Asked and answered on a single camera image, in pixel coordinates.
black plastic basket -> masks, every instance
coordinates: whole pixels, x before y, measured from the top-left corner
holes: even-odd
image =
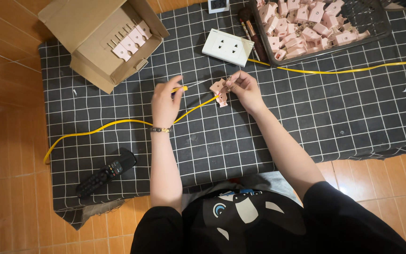
[[[343,46],[332,47],[312,54],[278,61],[274,57],[275,54],[272,52],[272,49],[270,47],[269,40],[266,36],[266,31],[261,24],[262,22],[261,18],[259,17],[259,11],[256,7],[256,0],[250,0],[251,8],[253,10],[253,16],[255,17],[256,24],[259,24],[257,25],[257,27],[259,30],[259,34],[261,35],[262,43],[264,44],[267,55],[269,57],[270,64],[275,67],[289,65],[291,63],[300,62],[308,58],[331,54],[351,47],[363,45],[365,43],[377,41],[391,34],[391,24],[389,23],[386,11],[385,9],[383,9],[379,0],[343,1],[345,2],[345,4],[342,6],[340,14],[342,14],[343,17],[347,18],[352,26],[355,26],[360,33],[368,30],[370,32],[370,36],[368,38]]]

digital clock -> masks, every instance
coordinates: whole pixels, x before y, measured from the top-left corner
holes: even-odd
[[[228,11],[230,9],[230,0],[207,0],[209,13]]]

black remote control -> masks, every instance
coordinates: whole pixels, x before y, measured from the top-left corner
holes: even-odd
[[[86,198],[90,196],[95,190],[108,184],[110,181],[114,180],[116,176],[128,171],[134,165],[136,165],[134,154],[130,151],[124,152],[109,165],[102,167],[91,177],[81,182],[76,187],[76,196],[78,198]]]

black t-shirt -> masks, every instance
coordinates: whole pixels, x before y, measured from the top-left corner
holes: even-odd
[[[219,190],[182,212],[157,206],[137,226],[131,253],[406,253],[390,226],[327,182],[304,208],[268,191]]]

black and white grid tablecloth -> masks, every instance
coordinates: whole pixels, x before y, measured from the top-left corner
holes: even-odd
[[[151,122],[156,83],[182,74],[185,92],[180,114],[210,99],[209,87],[241,69],[258,80],[266,105],[315,162],[386,158],[406,153],[406,65],[340,75],[304,75],[248,62],[245,68],[202,54],[211,28],[244,37],[237,11],[248,2],[231,1],[229,12],[208,14],[195,4],[159,14],[170,36],[139,73],[105,94],[73,72],[70,54],[57,41],[39,47],[50,145],[62,135],[85,132],[125,118]],[[406,61],[406,11],[389,12],[392,35],[287,66],[340,71]],[[173,126],[172,147],[185,192],[211,182],[274,170],[266,144],[236,96],[228,107],[216,102],[190,113]],[[54,210],[75,228],[85,205],[149,194],[151,142],[148,126],[123,123],[90,136],[66,138],[51,154]],[[127,148],[137,165],[94,196],[79,200],[78,183]]]

